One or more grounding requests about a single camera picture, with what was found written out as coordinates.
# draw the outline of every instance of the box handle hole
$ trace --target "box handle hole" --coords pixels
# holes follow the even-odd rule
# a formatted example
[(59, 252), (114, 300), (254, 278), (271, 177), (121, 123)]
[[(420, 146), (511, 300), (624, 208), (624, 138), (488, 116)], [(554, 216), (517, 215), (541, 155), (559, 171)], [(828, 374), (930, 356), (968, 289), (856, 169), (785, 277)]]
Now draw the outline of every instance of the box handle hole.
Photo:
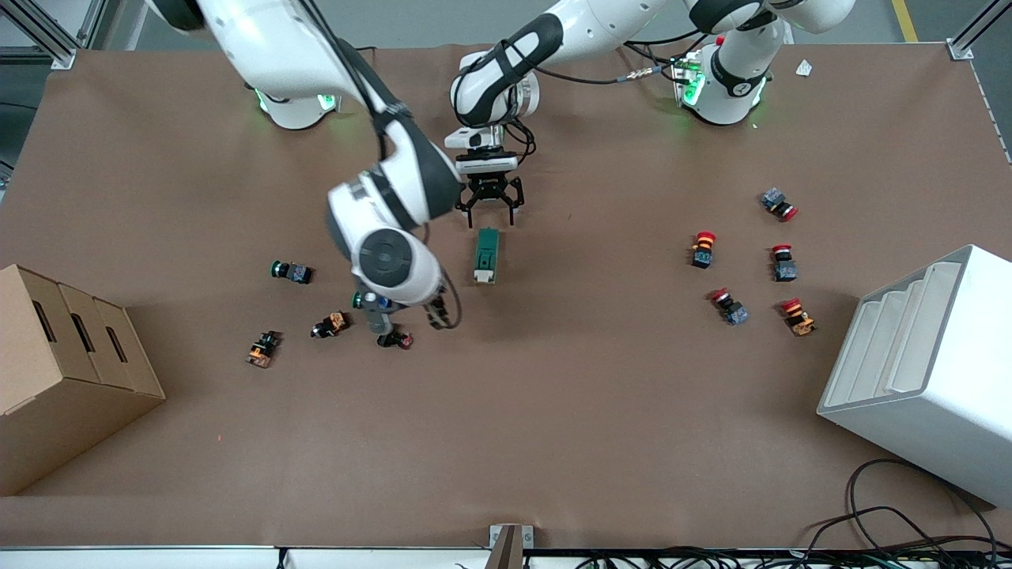
[(88, 330), (84, 327), (81, 317), (73, 312), (70, 314), (70, 317), (74, 320), (74, 326), (77, 328), (77, 333), (81, 336), (81, 343), (84, 344), (84, 349), (95, 351), (95, 346), (91, 343), (91, 338), (88, 337)]
[(46, 311), (43, 310), (43, 305), (35, 301), (31, 301), (31, 304), (35, 307), (35, 314), (38, 315), (38, 322), (43, 325), (43, 331), (46, 332), (46, 339), (51, 342), (56, 342), (57, 337), (53, 333), (53, 328), (50, 326), (50, 319), (46, 318)]
[(109, 333), (109, 339), (112, 340), (112, 347), (116, 348), (116, 355), (119, 356), (119, 361), (126, 363), (126, 354), (123, 353), (123, 346), (119, 345), (119, 338), (116, 337), (116, 331), (108, 326), (105, 327), (105, 331)]

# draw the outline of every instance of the cardboard box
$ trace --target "cardboard box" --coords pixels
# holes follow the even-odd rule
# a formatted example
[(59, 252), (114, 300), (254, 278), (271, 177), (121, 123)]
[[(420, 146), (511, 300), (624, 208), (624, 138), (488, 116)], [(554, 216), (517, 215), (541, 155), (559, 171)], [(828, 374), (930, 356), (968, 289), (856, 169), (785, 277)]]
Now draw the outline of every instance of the cardboard box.
[(0, 495), (164, 400), (125, 311), (17, 265), (0, 270)]

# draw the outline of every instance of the green electronic component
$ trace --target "green electronic component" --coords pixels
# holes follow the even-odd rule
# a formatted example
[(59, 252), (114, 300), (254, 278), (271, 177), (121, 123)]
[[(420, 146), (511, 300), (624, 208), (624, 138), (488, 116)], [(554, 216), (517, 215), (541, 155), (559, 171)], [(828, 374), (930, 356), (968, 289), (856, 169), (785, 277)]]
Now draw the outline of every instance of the green electronic component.
[(699, 100), (699, 93), (702, 92), (703, 86), (706, 84), (706, 75), (702, 73), (696, 73), (695, 77), (689, 81), (689, 84), (685, 86), (685, 104), (693, 105)]
[(317, 95), (317, 99), (320, 100), (320, 107), (324, 110), (330, 110), (337, 104), (334, 95)]
[(475, 249), (475, 282), (495, 284), (499, 260), (499, 230), (487, 227), (478, 231)]
[[(264, 112), (270, 112), (267, 110), (267, 101), (263, 100), (264, 94), (260, 92), (260, 89), (253, 89), (256, 93), (256, 98), (260, 101), (260, 110)], [(337, 106), (337, 97), (334, 95), (317, 95), (317, 100), (320, 101), (320, 107), (324, 111), (328, 111), (335, 106)]]

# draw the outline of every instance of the metal frame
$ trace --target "metal frame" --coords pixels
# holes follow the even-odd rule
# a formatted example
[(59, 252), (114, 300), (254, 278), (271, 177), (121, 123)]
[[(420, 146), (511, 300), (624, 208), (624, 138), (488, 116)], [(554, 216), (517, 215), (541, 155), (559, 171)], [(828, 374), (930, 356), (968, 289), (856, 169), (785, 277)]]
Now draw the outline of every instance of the metal frame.
[(13, 63), (53, 60), (53, 69), (70, 69), (76, 50), (101, 49), (119, 4), (119, 0), (90, 0), (81, 27), (72, 34), (36, 0), (0, 0), (0, 12), (35, 44), (0, 47), (0, 59)]
[(971, 18), (969, 22), (966, 23), (958, 35), (945, 39), (949, 57), (953, 61), (974, 59), (974, 52), (969, 50), (969, 47), (991, 27), (991, 24), (998, 21), (998, 18), (1002, 17), (1010, 7), (1012, 7), (1012, 0), (989, 0), (981, 8), (981, 11)]
[(70, 69), (82, 46), (34, 0), (0, 0), (0, 11), (53, 58), (53, 69)]

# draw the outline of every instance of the green led light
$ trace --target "green led light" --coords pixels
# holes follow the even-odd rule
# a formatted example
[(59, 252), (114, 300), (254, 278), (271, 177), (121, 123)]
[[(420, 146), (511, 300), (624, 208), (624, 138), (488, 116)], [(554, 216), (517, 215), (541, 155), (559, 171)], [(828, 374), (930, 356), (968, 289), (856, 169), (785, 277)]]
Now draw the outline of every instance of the green led light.
[(260, 110), (269, 112), (267, 110), (267, 103), (263, 102), (263, 93), (261, 93), (259, 89), (253, 89), (253, 92), (256, 93), (256, 98), (260, 101)]
[(699, 100), (699, 93), (702, 92), (703, 86), (706, 85), (706, 76), (702, 73), (696, 73), (696, 76), (689, 81), (689, 84), (685, 86), (685, 104), (694, 105), (696, 101)]
[(317, 95), (317, 99), (320, 100), (320, 106), (323, 107), (325, 111), (330, 110), (337, 105), (337, 99), (334, 95)]
[(752, 106), (759, 104), (759, 97), (762, 96), (762, 88), (766, 86), (766, 78), (764, 77), (762, 81), (759, 82), (759, 86), (756, 87), (756, 96), (752, 99)]

